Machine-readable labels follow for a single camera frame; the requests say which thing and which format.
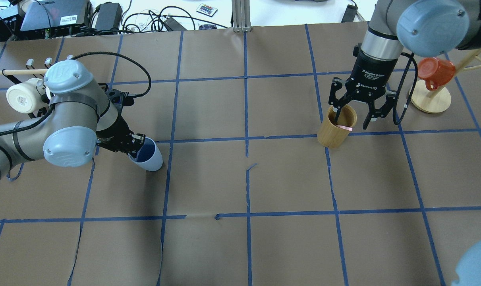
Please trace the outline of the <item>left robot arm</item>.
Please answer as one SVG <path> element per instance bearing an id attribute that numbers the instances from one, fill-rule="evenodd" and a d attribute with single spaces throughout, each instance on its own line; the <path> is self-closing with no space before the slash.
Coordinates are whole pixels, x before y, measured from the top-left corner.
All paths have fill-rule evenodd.
<path id="1" fill-rule="evenodd" d="M 146 136 L 132 132 L 93 74 L 75 59 L 50 67 L 48 112 L 0 125 L 0 180 L 14 166 L 46 159 L 60 167 L 89 163 L 97 145 L 137 157 Z"/>

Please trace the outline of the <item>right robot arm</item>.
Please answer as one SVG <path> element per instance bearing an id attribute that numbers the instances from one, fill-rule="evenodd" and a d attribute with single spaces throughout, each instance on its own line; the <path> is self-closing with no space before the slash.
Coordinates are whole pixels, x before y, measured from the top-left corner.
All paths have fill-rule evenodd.
<path id="1" fill-rule="evenodd" d="M 481 0 L 380 0 L 346 81 L 348 100 L 390 112 L 403 48 L 421 57 L 481 47 Z M 355 133 L 329 154 L 340 252 L 349 286 L 481 286 L 481 127 L 471 109 L 441 124 Z"/>

